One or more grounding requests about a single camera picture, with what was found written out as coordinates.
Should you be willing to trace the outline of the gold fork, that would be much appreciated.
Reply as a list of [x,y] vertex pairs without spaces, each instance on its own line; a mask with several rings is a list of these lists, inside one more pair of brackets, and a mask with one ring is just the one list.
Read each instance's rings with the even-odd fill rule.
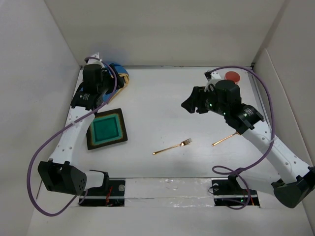
[[159,151],[155,151],[155,152],[152,153],[152,155],[157,155],[157,154],[159,154],[159,153],[162,153],[162,152],[165,152],[165,151],[168,151],[168,150],[177,148],[177,147],[184,147],[184,146],[189,145],[191,142],[192,142],[192,139],[189,138],[189,139],[186,139],[186,140],[182,141],[181,143],[179,143],[179,144],[177,144],[177,145],[174,145],[174,146],[171,146],[171,147],[168,147],[168,148],[159,150]]

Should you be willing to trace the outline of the green square plate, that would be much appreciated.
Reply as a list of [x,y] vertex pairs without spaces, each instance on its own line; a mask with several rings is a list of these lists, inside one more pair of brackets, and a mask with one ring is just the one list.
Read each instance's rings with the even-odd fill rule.
[[87,149],[93,150],[128,140],[121,108],[97,113],[87,133]]

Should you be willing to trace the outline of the pink plastic cup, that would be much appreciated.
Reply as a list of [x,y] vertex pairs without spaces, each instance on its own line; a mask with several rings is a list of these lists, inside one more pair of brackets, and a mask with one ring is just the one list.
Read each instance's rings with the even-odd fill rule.
[[240,80],[241,80],[241,76],[235,71],[228,71],[228,72],[226,72],[224,78],[226,80],[233,81],[235,84],[238,84],[240,82]]

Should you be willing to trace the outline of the blue Pikachu cloth placemat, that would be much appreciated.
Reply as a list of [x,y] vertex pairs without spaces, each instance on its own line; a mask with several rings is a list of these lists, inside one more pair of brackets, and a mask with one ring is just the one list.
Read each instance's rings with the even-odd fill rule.
[[103,95],[104,102],[107,101],[108,103],[110,103],[115,97],[117,97],[118,94],[121,93],[123,89],[125,89],[128,86],[129,81],[130,81],[129,74],[122,65],[118,63],[110,63],[109,65],[111,66],[112,69],[115,70],[118,83],[117,83],[116,91],[110,99],[109,97],[111,96],[111,94]]

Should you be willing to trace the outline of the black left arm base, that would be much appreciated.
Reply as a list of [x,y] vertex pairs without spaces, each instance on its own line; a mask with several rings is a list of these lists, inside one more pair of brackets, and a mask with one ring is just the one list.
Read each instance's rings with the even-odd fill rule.
[[110,178],[104,188],[91,188],[86,197],[80,196],[81,207],[124,207],[126,179]]

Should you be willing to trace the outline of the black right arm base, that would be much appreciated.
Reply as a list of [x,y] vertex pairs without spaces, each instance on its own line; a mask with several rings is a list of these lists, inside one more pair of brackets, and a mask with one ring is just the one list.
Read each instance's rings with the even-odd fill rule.
[[244,187],[240,187],[238,182],[229,177],[211,178],[211,186],[208,193],[213,196],[216,207],[235,207],[240,208],[249,201],[248,206],[260,206],[258,194],[254,190],[250,190],[251,196]]

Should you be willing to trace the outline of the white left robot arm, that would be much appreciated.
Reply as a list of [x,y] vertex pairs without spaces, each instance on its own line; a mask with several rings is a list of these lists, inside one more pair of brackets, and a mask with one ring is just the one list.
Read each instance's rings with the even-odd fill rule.
[[92,189],[99,195],[109,191],[109,176],[104,171],[82,171],[78,167],[78,148],[106,95],[110,97],[124,86],[124,79],[114,64],[108,67],[88,64],[83,69],[83,81],[70,104],[67,125],[48,161],[38,166],[40,177],[48,191],[81,195]]

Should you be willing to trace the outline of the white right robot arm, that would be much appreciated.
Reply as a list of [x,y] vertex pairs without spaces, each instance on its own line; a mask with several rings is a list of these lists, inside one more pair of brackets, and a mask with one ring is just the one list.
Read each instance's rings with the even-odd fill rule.
[[299,159],[265,122],[253,106],[244,104],[240,88],[231,80],[219,80],[205,87],[194,87],[181,106],[189,113],[209,111],[222,115],[228,126],[251,142],[277,171],[274,176],[254,173],[256,161],[249,167],[228,174],[227,187],[234,194],[242,190],[265,192],[288,208],[295,208],[315,188],[315,169]]

